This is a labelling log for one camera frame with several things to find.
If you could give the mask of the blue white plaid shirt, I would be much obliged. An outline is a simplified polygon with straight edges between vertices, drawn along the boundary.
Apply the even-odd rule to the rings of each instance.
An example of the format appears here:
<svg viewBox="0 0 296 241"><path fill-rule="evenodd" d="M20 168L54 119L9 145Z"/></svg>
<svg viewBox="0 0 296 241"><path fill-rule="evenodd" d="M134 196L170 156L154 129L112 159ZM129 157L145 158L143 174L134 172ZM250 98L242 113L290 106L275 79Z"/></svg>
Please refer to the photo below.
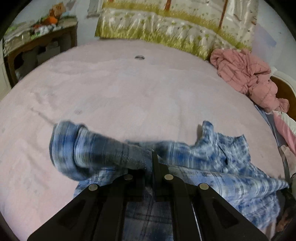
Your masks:
<svg viewBox="0 0 296 241"><path fill-rule="evenodd" d="M109 184L128 168L144 168L151 174L156 152L174 175L190 184L209 184L260 229L279 215L276 192L287 187L287 182L267 176L251 163L244 136L217 133L208 121L192 146L173 141L123 143L63 121L53 128L49 150L56 169L79 182L76 193L91 183Z"/></svg>

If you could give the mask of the light blue cloth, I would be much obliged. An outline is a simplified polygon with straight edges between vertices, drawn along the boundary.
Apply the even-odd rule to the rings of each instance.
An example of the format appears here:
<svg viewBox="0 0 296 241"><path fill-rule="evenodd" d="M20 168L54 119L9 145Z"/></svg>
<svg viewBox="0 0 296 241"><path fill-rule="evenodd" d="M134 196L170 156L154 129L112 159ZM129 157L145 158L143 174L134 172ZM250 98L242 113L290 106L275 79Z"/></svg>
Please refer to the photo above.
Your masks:
<svg viewBox="0 0 296 241"><path fill-rule="evenodd" d="M287 145L287 142L285 141L285 139L282 137L282 135L276 129L274 118L273 118L273 114L272 113L265 112L263 110L263 108L257 106L256 104L254 105L254 107L261 114L261 116L267 122L267 124L269 125L271 131L273 132L273 136L275 138L275 141L276 141L276 144L277 144L277 147L278 147L280 156L282 158L283 166L284 166L284 168L288 168L287 159L284 156L284 153L283 153L283 151L281 149L282 146L286 146Z"/></svg>

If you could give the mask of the white pink pillow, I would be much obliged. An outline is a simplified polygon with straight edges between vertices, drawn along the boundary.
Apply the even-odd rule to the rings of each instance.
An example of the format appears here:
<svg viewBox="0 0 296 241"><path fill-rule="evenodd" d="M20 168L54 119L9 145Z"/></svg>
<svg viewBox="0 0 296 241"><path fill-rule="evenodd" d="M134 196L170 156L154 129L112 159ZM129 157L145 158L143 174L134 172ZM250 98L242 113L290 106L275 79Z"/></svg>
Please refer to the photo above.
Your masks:
<svg viewBox="0 0 296 241"><path fill-rule="evenodd" d="M290 150L295 154L296 122L282 111L273 111L273 119L277 131L287 142Z"/></svg>

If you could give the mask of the pink bed sheet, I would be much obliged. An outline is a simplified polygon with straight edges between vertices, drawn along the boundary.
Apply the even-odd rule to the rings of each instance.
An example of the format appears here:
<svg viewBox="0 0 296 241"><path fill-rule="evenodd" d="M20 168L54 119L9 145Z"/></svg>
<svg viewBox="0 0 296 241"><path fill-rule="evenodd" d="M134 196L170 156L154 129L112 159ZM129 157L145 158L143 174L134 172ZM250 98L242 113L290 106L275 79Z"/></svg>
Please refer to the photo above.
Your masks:
<svg viewBox="0 0 296 241"><path fill-rule="evenodd" d="M62 120L120 141L189 145L209 121L219 133L244 135L251 162L268 176L285 176L270 127L212 65L158 44L95 41L45 62L1 101L1 214L19 240L63 208L77 186L50 160L53 125Z"/></svg>

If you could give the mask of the white wooden headboard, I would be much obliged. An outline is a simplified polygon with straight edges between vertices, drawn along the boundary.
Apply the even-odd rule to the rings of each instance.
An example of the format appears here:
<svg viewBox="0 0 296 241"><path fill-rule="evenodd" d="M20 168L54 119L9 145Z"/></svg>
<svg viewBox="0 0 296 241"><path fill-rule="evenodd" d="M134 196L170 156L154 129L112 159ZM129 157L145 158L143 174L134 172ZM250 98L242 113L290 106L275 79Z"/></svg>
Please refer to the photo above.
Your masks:
<svg viewBox="0 0 296 241"><path fill-rule="evenodd" d="M290 107L287 114L295 120L295 79L275 67L271 68L270 79L278 87L276 97L285 98L289 101Z"/></svg>

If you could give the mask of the pink crumpled quilt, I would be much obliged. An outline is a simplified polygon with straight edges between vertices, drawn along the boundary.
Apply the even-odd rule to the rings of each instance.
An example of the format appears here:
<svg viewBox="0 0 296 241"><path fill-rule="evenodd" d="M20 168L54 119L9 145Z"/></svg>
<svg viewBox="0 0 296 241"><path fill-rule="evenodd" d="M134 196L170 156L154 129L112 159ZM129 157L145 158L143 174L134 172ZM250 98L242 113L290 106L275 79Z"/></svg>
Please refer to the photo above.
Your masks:
<svg viewBox="0 0 296 241"><path fill-rule="evenodd" d="M266 112L288 112L288 100L276 97L278 87L270 79L271 68L248 49L215 49L210 56L210 63L227 84L248 96Z"/></svg>

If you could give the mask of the small dark object on bed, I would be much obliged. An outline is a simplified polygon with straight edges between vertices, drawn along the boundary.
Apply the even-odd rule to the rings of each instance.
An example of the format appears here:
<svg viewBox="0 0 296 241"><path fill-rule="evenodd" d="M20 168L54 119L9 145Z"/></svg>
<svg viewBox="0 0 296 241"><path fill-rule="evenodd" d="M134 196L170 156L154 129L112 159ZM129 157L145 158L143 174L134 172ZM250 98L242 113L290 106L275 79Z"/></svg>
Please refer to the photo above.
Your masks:
<svg viewBox="0 0 296 241"><path fill-rule="evenodd" d="M145 57L142 56L142 55L137 55L137 56L135 56L135 59L137 59L137 60L145 60Z"/></svg>

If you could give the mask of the dark wooden side table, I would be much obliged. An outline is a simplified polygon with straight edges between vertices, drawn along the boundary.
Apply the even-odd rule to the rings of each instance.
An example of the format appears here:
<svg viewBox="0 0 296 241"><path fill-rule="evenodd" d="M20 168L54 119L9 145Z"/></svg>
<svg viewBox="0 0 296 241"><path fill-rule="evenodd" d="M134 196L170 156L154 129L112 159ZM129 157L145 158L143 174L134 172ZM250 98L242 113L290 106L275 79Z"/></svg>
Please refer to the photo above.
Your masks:
<svg viewBox="0 0 296 241"><path fill-rule="evenodd" d="M33 58L35 61L33 67L36 68L41 64L41 62L38 60L38 56L45 54L50 45L52 45L53 48L58 49L57 52L54 52L54 55L58 55L71 48L77 47L77 26L78 23L75 23L74 25L50 32L46 35L31 40L30 42L16 48L14 51L4 56L6 73L8 75L11 87L14 87L19 82L19 79L16 76L15 68L15 59L18 58L19 55L36 52L36 55Z"/></svg>

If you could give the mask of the tree print curtain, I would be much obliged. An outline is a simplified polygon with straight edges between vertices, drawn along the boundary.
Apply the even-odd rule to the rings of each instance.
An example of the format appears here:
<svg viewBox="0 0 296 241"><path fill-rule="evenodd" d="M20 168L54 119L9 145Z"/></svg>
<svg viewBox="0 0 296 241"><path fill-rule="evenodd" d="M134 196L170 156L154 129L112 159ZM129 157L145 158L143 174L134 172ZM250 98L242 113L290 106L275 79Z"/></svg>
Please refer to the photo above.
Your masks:
<svg viewBox="0 0 296 241"><path fill-rule="evenodd" d="M95 36L138 39L207 60L214 49L252 48L258 1L103 1Z"/></svg>

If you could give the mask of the clutter on side table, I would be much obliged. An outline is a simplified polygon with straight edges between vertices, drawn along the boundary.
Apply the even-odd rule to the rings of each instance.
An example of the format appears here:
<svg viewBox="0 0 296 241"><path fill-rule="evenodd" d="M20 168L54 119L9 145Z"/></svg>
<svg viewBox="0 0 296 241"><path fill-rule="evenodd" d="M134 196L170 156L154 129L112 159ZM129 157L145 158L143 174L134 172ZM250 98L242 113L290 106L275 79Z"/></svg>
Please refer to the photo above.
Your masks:
<svg viewBox="0 0 296 241"><path fill-rule="evenodd" d="M11 52L23 45L51 32L73 27L78 20L75 15L66 11L64 3L60 2L49 9L49 13L39 18L11 25L3 37L3 54L8 56Z"/></svg>

